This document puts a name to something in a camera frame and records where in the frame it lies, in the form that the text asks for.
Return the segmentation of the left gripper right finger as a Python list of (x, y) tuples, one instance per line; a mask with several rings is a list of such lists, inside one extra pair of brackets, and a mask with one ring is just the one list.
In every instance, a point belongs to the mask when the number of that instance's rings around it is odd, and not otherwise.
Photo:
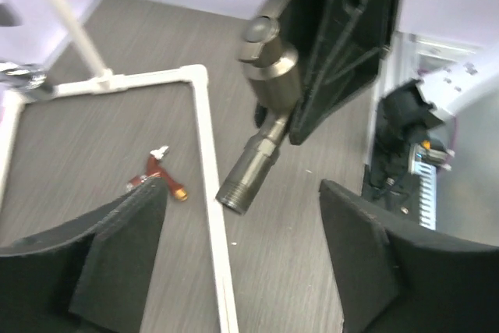
[(320, 212), (344, 331), (497, 331), (497, 247), (426, 229), (331, 180)]

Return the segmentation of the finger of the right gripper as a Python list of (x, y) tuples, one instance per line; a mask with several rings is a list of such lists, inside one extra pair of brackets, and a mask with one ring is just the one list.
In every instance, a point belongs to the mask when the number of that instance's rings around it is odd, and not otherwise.
[(281, 35), (299, 52), (303, 96), (289, 126), (302, 144), (334, 111), (378, 76), (399, 0), (292, 0)]

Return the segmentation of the white PVC pipe frame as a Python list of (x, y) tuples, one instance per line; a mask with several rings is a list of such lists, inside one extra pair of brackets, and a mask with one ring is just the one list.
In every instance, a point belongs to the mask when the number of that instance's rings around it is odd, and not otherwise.
[[(239, 326), (232, 286), (224, 214), (222, 206), (215, 199), (219, 188), (219, 178), (208, 95), (209, 79), (206, 68), (202, 65), (191, 65), (152, 73), (116, 75), (102, 61), (83, 26), (74, 17), (68, 2), (66, 0), (49, 0), (49, 2), (55, 8), (60, 20), (65, 24), (82, 60), (85, 61), (93, 73), (90, 80), (63, 83), (55, 86), (54, 96), (50, 99), (85, 94), (110, 94), (136, 87), (169, 83), (188, 83), (192, 87), (219, 328), (223, 332), (238, 331)], [(6, 178), (9, 174), (12, 148), (16, 140), (17, 126), (24, 106), (30, 102), (36, 102), (8, 87), (6, 83), (4, 84), (6, 90), (1, 105), (2, 178)]]

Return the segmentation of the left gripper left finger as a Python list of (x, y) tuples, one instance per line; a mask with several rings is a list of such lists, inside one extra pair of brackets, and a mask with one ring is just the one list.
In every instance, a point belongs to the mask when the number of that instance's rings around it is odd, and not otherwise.
[(168, 200), (148, 179), (1, 248), (3, 332), (138, 332)]

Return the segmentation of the dark bronze faucet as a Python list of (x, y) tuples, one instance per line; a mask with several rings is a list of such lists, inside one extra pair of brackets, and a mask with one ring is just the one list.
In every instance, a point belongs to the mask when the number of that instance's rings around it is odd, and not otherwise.
[(280, 18), (292, 0), (267, 0), (242, 33), (238, 60), (257, 103), (267, 109), (216, 195), (224, 207), (244, 215), (279, 157), (288, 121), (302, 93), (299, 53), (283, 38)]

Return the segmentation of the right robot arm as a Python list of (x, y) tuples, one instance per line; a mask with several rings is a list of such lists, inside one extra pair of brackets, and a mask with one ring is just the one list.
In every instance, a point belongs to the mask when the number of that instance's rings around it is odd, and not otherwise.
[[(289, 140), (303, 143), (334, 111), (377, 77), (395, 32), (400, 0), (291, 0), (282, 32), (299, 52), (303, 93)], [(405, 81), (381, 102), (387, 117), (379, 136), (384, 151), (411, 143), (489, 94), (498, 79), (498, 50)]]

